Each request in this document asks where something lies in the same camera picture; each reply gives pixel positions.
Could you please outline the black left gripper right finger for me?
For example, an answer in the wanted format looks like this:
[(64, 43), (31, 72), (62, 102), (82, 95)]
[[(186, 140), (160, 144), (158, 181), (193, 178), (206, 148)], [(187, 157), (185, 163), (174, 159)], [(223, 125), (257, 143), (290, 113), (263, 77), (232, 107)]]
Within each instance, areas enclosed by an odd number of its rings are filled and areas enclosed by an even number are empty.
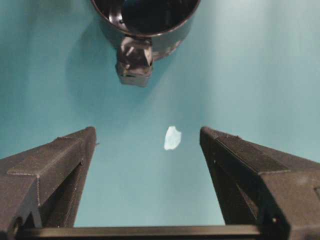
[(318, 162), (207, 126), (199, 142), (227, 225), (270, 225), (275, 240), (319, 239)]

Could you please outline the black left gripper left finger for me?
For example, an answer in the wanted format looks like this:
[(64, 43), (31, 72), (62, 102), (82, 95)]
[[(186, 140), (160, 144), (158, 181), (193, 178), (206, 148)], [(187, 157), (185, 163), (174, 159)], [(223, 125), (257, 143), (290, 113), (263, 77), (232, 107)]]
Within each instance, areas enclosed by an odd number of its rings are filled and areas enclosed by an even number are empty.
[(72, 228), (96, 147), (89, 126), (0, 161), (0, 238), (17, 228)]

